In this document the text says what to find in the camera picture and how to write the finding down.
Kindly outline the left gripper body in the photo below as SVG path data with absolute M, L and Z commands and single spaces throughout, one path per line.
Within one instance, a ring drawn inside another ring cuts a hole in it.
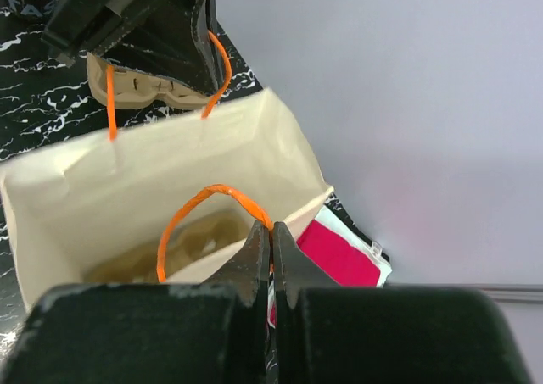
M 70 65 L 89 52 L 211 96 L 221 86 L 216 0 L 59 0 L 42 39 Z

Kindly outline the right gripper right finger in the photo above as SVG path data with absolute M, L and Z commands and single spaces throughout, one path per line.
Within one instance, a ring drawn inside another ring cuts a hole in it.
M 310 383 L 306 355 L 304 302 L 300 294 L 310 288 L 337 287 L 296 243 L 289 228 L 277 222 L 271 237 L 276 304 L 278 380 L 281 383 Z

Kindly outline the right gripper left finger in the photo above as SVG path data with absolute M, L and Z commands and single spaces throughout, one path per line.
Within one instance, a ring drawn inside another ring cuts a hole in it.
M 257 220 L 240 250 L 205 281 L 235 292 L 227 319 L 224 383 L 266 381 L 270 254 L 270 232 Z

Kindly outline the beige paper takeout bag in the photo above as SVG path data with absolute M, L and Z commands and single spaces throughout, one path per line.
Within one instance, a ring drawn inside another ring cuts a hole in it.
M 300 235 L 333 187 L 294 114 L 271 89 L 208 118 L 176 114 L 40 147 L 1 166 L 1 199 L 23 303 L 77 284 L 95 266 L 157 242 L 201 189 L 244 193 Z

